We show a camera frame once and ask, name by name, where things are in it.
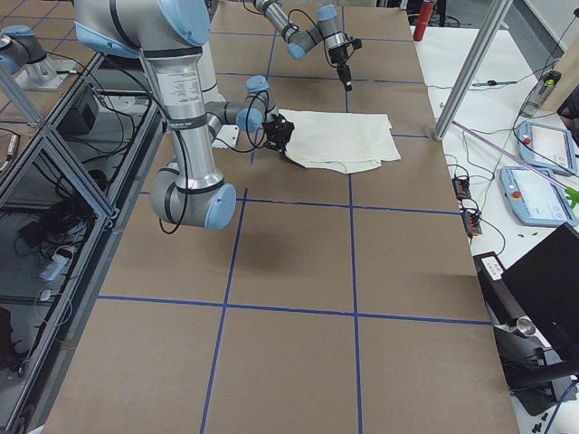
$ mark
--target white label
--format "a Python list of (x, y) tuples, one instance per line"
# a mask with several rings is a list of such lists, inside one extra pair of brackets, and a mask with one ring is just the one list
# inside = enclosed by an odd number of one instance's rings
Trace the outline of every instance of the white label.
[(184, 106), (201, 99), (197, 72), (158, 74), (163, 102), (168, 106)]
[(485, 266), (487, 272), (490, 275), (490, 278), (493, 280), (501, 280), (503, 274), (503, 268), (497, 262), (497, 259), (494, 256), (490, 256), (488, 258), (482, 258), (482, 265)]

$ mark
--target blue cable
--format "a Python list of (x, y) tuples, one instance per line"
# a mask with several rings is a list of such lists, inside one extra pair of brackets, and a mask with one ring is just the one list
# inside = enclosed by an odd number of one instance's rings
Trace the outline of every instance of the blue cable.
[(567, 387), (567, 390), (563, 392), (561, 399), (559, 400), (557, 405), (555, 405), (555, 409), (553, 410), (553, 416), (551, 416), (551, 419), (549, 420), (549, 423), (547, 424), (547, 426), (545, 428), (545, 432), (543, 434), (549, 433), (549, 430), (551, 429), (551, 425), (553, 425), (553, 421), (555, 420), (555, 416), (557, 415), (557, 413), (559, 412), (559, 409), (561, 408), (561, 404), (565, 401), (565, 398), (567, 397), (567, 393), (569, 393), (575, 387), (576, 383), (577, 382), (572, 382), (569, 385), (569, 387)]

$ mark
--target light blue joint cap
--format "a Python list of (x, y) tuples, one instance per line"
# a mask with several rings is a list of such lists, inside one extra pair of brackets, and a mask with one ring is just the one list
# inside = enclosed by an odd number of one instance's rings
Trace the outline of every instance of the light blue joint cap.
[(257, 93), (269, 88), (270, 84), (262, 75), (254, 75), (245, 81), (245, 89), (247, 90), (247, 93)]
[(237, 193), (231, 184), (223, 185), (215, 194), (214, 201), (209, 205), (205, 216), (204, 227), (206, 229), (223, 229), (233, 217)]
[(6, 27), (5, 29), (2, 29), (2, 32), (12, 38), (18, 36), (34, 36), (34, 32), (30, 29), (30, 27), (21, 24)]
[(318, 10), (318, 20), (319, 21), (326, 21), (336, 18), (337, 12), (334, 5), (326, 5), (320, 7)]
[(2, 68), (4, 68), (10, 75), (16, 74), (20, 70), (20, 65), (18, 65), (18, 63), (5, 56), (0, 56), (0, 66), (2, 66)]
[(306, 52), (304, 52), (303, 48), (301, 48), (296, 43), (289, 43), (288, 51), (289, 54), (291, 54), (291, 57), (293, 57), (296, 61), (298, 61), (299, 59), (301, 59), (306, 55)]
[(105, 34), (95, 32), (84, 24), (74, 22), (76, 26), (76, 37), (87, 47), (95, 52), (104, 52), (120, 57), (138, 58), (138, 51), (130, 48), (122, 42), (114, 40)]
[(209, 13), (203, 0), (157, 0), (173, 30), (196, 47), (209, 41)]
[(263, 122), (263, 115), (256, 108), (244, 108), (237, 114), (235, 124), (241, 131), (252, 133), (257, 131)]

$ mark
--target white table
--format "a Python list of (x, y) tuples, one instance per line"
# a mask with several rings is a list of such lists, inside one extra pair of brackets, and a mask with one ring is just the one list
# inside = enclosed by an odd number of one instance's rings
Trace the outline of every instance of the white table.
[[(442, 107), (451, 93), (451, 89), (439, 88), (451, 88), (453, 86), (476, 35), (477, 30), (429, 27), (423, 40), (416, 43), (424, 80), (426, 85), (429, 86), (432, 111), (436, 118), (441, 114)], [(475, 75), (475, 82), (486, 82), (487, 80), (520, 80), (520, 82), (505, 87), (471, 87), (460, 106), (456, 120), (465, 127), (480, 131), (492, 132), (512, 128), (522, 102), (536, 84), (536, 78), (506, 30), (498, 32)], [(517, 121), (517, 125), (523, 120), (523, 118), (520, 118)], [(554, 127), (563, 127), (561, 120), (556, 114), (541, 117), (536, 122)], [(482, 175), (489, 177), (488, 172), (475, 165), (487, 167), (491, 171), (496, 165), (497, 169), (505, 165), (518, 165), (505, 156), (501, 158), (498, 151), (479, 142), (476, 138), (469, 135), (466, 137), (467, 145), (465, 146), (460, 129), (451, 126), (442, 144), (447, 154), (448, 163), (450, 165), (459, 164), (464, 166), (469, 171), (470, 176)], [(512, 135), (509, 136), (507, 131), (498, 132), (487, 137), (493, 143), (504, 146), (507, 151), (517, 155), (517, 141)], [(469, 163), (467, 159), (467, 148), (469, 160), (475, 165)], [(454, 166), (450, 166), (450, 172), (451, 175), (454, 174)], [(457, 169), (457, 175), (463, 175), (463, 172)], [(575, 189), (579, 188), (579, 179), (577, 178), (558, 175), (557, 179)], [(499, 188), (497, 178), (491, 183), (479, 177), (472, 178), (470, 191), (473, 198), (483, 209), (483, 219), (495, 225), (505, 236), (506, 247), (500, 255), (500, 259), (507, 268), (554, 230), (553, 228), (531, 227), (520, 224), (509, 209), (507, 201)], [(579, 207), (575, 208), (574, 212), (579, 215)], [(476, 255), (493, 250), (496, 252), (500, 251), (502, 248), (500, 235), (485, 222), (481, 225), (482, 235), (474, 237), (470, 245), (472, 254)], [(519, 429), (522, 433), (529, 432), (539, 422), (543, 423), (543, 430), (545, 430), (546, 422), (540, 419), (541, 415), (531, 417), (516, 398), (513, 398), (512, 401), (517, 414)], [(550, 432), (578, 431), (578, 414), (579, 401), (564, 403)]]

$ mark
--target folded fabric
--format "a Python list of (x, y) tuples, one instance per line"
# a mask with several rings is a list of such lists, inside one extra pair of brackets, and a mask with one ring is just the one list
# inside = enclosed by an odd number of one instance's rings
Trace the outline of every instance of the folded fabric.
[(387, 115), (280, 110), (295, 124), (286, 156), (304, 167), (343, 174), (399, 160)]

